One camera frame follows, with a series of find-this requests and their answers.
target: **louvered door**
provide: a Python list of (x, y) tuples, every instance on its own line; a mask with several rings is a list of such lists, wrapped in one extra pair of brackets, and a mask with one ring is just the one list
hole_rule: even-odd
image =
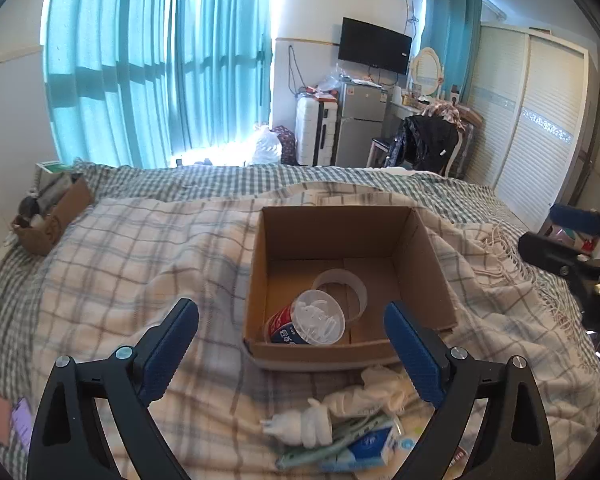
[(468, 105), (484, 118), (466, 179), (495, 186), (516, 121), (525, 76), (526, 34), (483, 27)]
[(534, 231), (555, 203), (573, 157), (586, 99), (587, 68), (581, 52), (530, 38), (520, 118), (495, 190)]

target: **blue gripper pad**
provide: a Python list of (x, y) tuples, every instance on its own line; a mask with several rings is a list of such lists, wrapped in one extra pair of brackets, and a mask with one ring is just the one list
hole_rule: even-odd
[(198, 306), (181, 299), (164, 321), (150, 328), (136, 345), (134, 375), (139, 381), (138, 397), (148, 406), (162, 398), (180, 361), (198, 330)]
[(420, 327), (398, 301), (384, 310), (384, 330), (420, 398), (438, 409), (449, 379), (447, 347), (442, 339), (433, 330)]
[(561, 227), (567, 227), (591, 236), (600, 235), (600, 216), (598, 216), (598, 213), (568, 205), (554, 204), (549, 209), (549, 218), (551, 222)]

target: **gray mini fridge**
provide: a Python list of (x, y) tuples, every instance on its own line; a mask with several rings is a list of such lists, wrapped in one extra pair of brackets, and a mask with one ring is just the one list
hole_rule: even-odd
[(334, 165), (365, 168), (371, 139), (381, 136), (387, 90), (353, 82), (340, 87), (340, 127), (336, 134)]

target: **wall-mounted tv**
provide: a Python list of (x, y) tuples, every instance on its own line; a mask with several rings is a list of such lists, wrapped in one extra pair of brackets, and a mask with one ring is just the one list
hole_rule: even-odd
[(351, 18), (342, 20), (338, 59), (406, 74), (411, 38), (388, 28)]

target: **plastic bag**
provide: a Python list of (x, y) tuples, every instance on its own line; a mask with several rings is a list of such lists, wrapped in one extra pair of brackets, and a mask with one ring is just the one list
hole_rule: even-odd
[(343, 79), (350, 79), (349, 75), (347, 75), (345, 70), (336, 63), (336, 68), (334, 68), (325, 79), (318, 83), (316, 90), (318, 92), (328, 93), (331, 90), (338, 88)]
[(280, 164), (280, 156), (282, 144), (278, 136), (268, 126), (261, 127), (251, 164)]

